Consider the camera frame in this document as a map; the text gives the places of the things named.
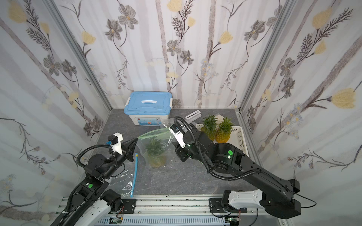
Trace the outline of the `green zipper NIU bag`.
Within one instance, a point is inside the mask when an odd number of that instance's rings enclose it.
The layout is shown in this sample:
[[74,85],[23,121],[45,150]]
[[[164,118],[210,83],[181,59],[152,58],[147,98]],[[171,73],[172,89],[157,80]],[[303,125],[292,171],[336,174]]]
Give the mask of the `green zipper NIU bag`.
[[144,157],[147,167],[165,167],[173,156],[173,135],[168,128],[147,132],[138,137],[137,147]]

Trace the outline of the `yellow pineapple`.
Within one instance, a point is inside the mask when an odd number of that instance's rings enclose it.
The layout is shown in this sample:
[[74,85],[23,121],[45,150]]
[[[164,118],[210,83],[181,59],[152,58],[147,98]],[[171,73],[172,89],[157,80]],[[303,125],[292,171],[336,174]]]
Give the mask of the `yellow pineapple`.
[[232,122],[230,121],[230,119],[224,118],[218,126],[218,130],[216,132],[216,142],[227,143],[231,137],[231,132]]
[[216,138],[217,121],[218,119],[215,115],[209,115],[208,117],[203,118],[203,127],[201,131],[206,133],[208,138],[212,141]]

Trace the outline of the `clear bag blue zipper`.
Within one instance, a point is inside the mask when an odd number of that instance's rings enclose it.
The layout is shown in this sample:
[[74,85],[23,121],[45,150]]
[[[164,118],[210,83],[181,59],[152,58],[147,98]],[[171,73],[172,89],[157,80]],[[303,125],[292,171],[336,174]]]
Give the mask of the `clear bag blue zipper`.
[[182,134],[179,127],[174,122],[174,118],[163,119],[162,123],[160,125],[160,128],[166,129],[167,132],[169,132],[172,135],[177,134],[177,133]]
[[135,182],[138,172],[138,153],[134,155],[134,162],[126,163],[116,177],[112,178],[111,187],[126,198],[133,198]]

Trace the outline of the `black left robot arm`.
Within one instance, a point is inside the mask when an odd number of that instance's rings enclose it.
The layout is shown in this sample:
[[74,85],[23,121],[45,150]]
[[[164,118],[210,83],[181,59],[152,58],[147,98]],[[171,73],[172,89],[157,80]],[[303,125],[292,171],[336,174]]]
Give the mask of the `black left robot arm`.
[[[109,213],[133,214],[136,199],[122,198],[108,189],[111,179],[125,161],[133,162],[138,139],[123,141],[121,135],[111,135],[106,144],[91,146],[78,155],[76,163],[85,171],[85,178],[72,190],[64,210],[53,221],[54,226],[94,226]],[[105,148],[110,157],[92,156],[87,164],[81,158],[89,151]]]

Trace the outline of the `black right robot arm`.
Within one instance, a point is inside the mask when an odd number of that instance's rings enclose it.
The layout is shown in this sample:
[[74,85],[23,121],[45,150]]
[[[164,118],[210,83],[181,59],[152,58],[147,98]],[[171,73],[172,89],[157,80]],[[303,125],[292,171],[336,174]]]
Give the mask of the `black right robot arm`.
[[173,121],[169,130],[176,138],[173,145],[182,162],[196,160],[216,179],[242,179],[256,187],[248,192],[224,191],[220,206],[226,216],[248,208],[264,210],[280,219],[301,215],[303,206],[294,198],[300,191],[296,179],[284,180],[275,176],[230,143],[214,143],[206,133],[182,117],[176,116]]

